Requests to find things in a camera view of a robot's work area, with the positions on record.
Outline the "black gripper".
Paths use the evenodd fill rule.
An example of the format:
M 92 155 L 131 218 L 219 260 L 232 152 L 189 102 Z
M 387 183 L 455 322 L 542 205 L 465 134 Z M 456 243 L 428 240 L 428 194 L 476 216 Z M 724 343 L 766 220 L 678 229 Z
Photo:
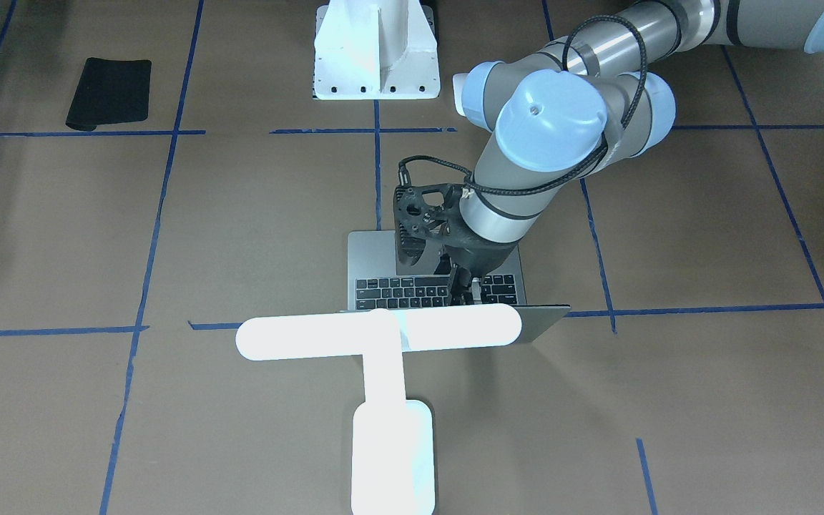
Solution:
M 449 304 L 481 305 L 479 278 L 499 268 L 513 253 L 518 241 L 497 243 L 480 237 L 464 222 L 445 222 L 438 231 L 438 241 L 451 259 Z

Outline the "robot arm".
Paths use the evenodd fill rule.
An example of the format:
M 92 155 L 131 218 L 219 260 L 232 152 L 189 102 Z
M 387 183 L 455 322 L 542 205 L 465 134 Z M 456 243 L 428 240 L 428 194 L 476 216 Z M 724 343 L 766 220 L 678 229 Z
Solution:
M 453 78 L 458 113 L 490 133 L 441 237 L 451 303 L 512 253 L 567 182 L 660 143 L 677 102 L 649 66 L 701 45 L 824 52 L 824 1 L 635 1 L 516 62 Z

